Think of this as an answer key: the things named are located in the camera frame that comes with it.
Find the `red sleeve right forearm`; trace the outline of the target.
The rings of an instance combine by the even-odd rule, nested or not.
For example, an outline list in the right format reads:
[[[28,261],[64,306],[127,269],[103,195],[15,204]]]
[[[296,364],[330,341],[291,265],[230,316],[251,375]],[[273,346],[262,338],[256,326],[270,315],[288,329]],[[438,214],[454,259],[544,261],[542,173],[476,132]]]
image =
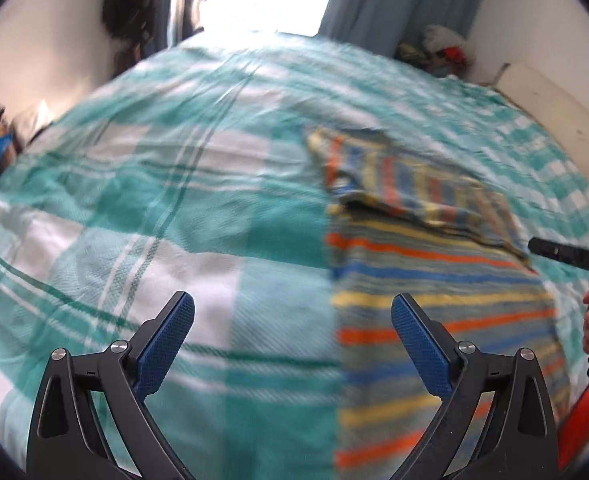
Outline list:
[[[564,470],[589,442],[589,385],[557,430],[559,469]]]

